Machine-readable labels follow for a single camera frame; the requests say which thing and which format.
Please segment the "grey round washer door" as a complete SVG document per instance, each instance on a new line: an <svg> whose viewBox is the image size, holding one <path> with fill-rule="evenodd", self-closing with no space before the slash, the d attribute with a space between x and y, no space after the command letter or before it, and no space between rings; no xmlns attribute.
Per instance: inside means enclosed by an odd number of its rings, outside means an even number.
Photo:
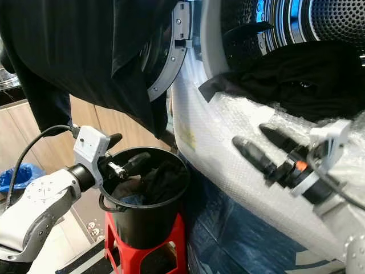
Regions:
<svg viewBox="0 0 365 274"><path fill-rule="evenodd" d="M154 81L149 84L149 101L162 96L177 78L191 43L192 23L192 3L177 2L171 13L169 27L163 29L163 37L167 38L161 42L164 48L162 52L164 63L161 71L154 76Z"/></svg>

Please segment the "large black hanging garment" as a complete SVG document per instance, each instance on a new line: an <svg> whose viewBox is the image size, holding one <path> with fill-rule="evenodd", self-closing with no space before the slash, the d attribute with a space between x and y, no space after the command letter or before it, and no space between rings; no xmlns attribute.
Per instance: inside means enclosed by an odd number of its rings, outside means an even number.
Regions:
<svg viewBox="0 0 365 274"><path fill-rule="evenodd" d="M72 125L71 97L120 111L168 135L139 53L177 0L0 0L1 63L18 77L40 131Z"/></svg>

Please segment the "black garment with sleeve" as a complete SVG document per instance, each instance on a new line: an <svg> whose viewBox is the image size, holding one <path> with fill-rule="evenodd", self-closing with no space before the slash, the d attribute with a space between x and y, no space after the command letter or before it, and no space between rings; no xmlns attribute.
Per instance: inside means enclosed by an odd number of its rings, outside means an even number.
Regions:
<svg viewBox="0 0 365 274"><path fill-rule="evenodd" d="M213 76L198 90L207 100L216 93L241 96L311 122L351 119L365 111L365 66L345 42L295 43Z"/></svg>

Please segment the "red plastic stool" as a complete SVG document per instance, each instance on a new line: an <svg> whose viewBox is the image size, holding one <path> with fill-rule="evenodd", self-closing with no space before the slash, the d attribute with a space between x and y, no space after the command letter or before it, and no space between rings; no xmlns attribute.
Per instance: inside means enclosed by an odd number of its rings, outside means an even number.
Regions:
<svg viewBox="0 0 365 274"><path fill-rule="evenodd" d="M105 214L106 239L104 250L106 258L109 259L113 272L112 274L143 274L143 260L149 254L163 250L169 263L175 267L166 274L188 274L185 249L185 225L183 218L177 214L172 232L160 245L149 249L138 249L125 244L116 230L112 214Z"/></svg>

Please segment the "wooden kitchen cabinet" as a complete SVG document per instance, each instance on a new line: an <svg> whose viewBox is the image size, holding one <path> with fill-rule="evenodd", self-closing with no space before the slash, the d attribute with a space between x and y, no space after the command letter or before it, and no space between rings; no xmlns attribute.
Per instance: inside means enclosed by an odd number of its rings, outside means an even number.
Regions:
<svg viewBox="0 0 365 274"><path fill-rule="evenodd" d="M6 170L15 167L22 151L40 131L26 100L2 108L0 116L0 166ZM152 133L122 112L71 97L71 117L77 125L93 126L107 135L121 133L123 139L110 150L112 154L141 146L170 149L166 143L156 139ZM68 131L57 136L47 136L34 144L23 162L36 164L47 173L55 172L75 162L74 143L75 139Z"/></svg>

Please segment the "stainless steel kettle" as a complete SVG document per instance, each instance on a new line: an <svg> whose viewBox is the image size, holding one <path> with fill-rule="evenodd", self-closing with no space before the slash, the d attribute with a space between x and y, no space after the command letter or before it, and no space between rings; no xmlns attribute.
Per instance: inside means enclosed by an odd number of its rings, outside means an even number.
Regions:
<svg viewBox="0 0 365 274"><path fill-rule="evenodd" d="M16 74L10 73L3 66L0 67L0 91L16 88L20 85Z"/></svg>

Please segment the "crumpled black garment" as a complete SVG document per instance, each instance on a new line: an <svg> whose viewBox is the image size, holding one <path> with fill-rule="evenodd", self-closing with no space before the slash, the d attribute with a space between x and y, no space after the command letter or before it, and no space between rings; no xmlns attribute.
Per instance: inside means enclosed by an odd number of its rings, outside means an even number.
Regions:
<svg viewBox="0 0 365 274"><path fill-rule="evenodd" d="M151 169L141 177L143 183L143 206L164 203L173 198L183 188L183 180L187 172L183 166L173 162L162 162L157 168Z"/></svg>

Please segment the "perforated steel washer drum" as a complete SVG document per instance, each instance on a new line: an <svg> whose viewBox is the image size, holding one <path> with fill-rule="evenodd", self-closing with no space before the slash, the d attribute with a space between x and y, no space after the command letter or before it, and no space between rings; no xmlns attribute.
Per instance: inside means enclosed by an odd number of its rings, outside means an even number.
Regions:
<svg viewBox="0 0 365 274"><path fill-rule="evenodd" d="M221 30L266 22L254 45L277 47L315 40L338 40L354 47L365 66L365 0L221 0Z"/></svg>

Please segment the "dark blue plastic sheet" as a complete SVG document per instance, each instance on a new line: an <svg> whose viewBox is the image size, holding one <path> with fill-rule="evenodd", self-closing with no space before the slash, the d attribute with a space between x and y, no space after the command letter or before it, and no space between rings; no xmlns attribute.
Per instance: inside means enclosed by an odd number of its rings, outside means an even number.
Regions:
<svg viewBox="0 0 365 274"><path fill-rule="evenodd" d="M189 274L345 274L240 206L200 173L191 175L183 219Z"/></svg>

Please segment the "black plastic bucket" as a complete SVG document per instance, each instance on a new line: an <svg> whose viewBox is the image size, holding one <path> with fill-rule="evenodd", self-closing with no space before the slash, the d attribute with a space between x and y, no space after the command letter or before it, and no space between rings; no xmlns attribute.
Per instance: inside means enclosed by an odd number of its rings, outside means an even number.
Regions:
<svg viewBox="0 0 365 274"><path fill-rule="evenodd" d="M99 207L112 214L117 233L125 244L138 249L147 249L160 245L172 232L191 178L189 169L183 160L161 148L128 148L115 154L113 159L128 161L140 153L151 154L151 158L146 162L141 174L130 176L126 180L102 182L99 187ZM143 205L141 177L166 161L177 163L185 168L187 175L183 180L184 188L164 203Z"/></svg>

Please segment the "bin with blue bag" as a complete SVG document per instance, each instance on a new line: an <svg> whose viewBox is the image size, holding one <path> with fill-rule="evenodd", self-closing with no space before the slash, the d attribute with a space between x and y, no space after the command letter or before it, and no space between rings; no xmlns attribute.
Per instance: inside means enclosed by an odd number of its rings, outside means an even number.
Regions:
<svg viewBox="0 0 365 274"><path fill-rule="evenodd" d="M14 169L5 170L0 175L0 192L3 194L8 193L10 189L11 176L13 175ZM23 163L20 166L20 170L17 172L16 181L14 184L14 192L24 191L27 185L31 183L31 181L36 180L37 178L41 178L45 176L46 172L37 166L36 164L31 163Z"/></svg>

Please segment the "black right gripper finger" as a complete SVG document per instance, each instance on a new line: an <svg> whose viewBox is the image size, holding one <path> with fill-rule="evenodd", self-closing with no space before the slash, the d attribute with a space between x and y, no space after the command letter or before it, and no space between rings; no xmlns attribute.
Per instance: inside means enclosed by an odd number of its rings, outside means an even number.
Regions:
<svg viewBox="0 0 365 274"><path fill-rule="evenodd" d="M295 141L292 136L284 130L272 123L259 124L259 130L274 146L286 153L295 153L298 156L303 156L303 145Z"/></svg>
<svg viewBox="0 0 365 274"><path fill-rule="evenodd" d="M244 136L234 136L232 144L235 146L240 155L253 165L266 179L274 179L277 165L272 162L271 158L266 156L257 144Z"/></svg>

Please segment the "bubble-wrapped white washing machine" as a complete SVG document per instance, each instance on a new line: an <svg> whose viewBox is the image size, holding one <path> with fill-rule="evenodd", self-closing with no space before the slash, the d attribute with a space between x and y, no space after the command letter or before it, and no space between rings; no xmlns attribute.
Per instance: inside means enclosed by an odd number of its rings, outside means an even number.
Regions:
<svg viewBox="0 0 365 274"><path fill-rule="evenodd" d="M350 197L333 194L321 204L295 198L282 186L267 187L263 175L234 148L243 136L276 163L285 153L258 129L269 122L308 144L317 124L242 97L216 93L205 99L205 81L229 70L222 47L221 0L191 2L191 45L172 85L176 144L185 158L244 208L323 259L345 264L348 274L365 274L365 113L351 122L344 153L328 174ZM326 120L326 126L336 120Z"/></svg>

